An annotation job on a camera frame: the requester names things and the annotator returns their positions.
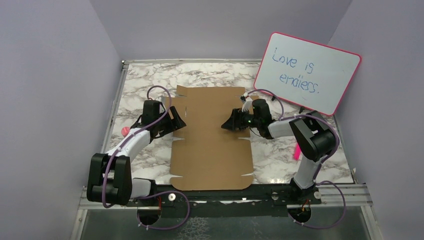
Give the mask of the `brown cardboard box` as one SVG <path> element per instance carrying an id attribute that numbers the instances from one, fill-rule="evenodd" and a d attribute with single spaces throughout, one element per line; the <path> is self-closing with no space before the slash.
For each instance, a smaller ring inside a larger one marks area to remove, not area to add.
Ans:
<path id="1" fill-rule="evenodd" d="M 243 190 L 254 181 L 250 131 L 223 129 L 242 107 L 244 87 L 176 87 L 171 101 L 186 126 L 173 132 L 170 184 L 181 191 Z"/>

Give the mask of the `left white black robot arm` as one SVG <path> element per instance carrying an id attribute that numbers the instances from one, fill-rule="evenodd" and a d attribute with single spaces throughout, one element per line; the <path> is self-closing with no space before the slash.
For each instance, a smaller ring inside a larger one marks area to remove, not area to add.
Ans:
<path id="1" fill-rule="evenodd" d="M 126 205 L 139 199 L 144 205 L 157 200 L 156 183 L 152 179 L 133 177 L 131 163 L 153 140 L 180 130 L 186 123 L 174 106 L 165 107 L 158 100 L 146 100 L 136 122 L 124 131 L 124 138 L 105 153 L 90 160 L 86 197 L 105 208 Z"/>

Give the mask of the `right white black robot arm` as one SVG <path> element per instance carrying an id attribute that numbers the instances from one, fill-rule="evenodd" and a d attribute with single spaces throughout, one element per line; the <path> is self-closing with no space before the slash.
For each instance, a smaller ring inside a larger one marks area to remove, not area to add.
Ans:
<path id="1" fill-rule="evenodd" d="M 337 151 L 340 144 L 335 130 L 318 111 L 277 120 L 272 117 L 264 99 L 246 100 L 242 108 L 234 108 L 221 128 L 232 132 L 255 128 L 267 140 L 295 137 L 302 158 L 290 180 L 287 194 L 296 204 L 308 198 L 316 186 L 323 162 Z"/>

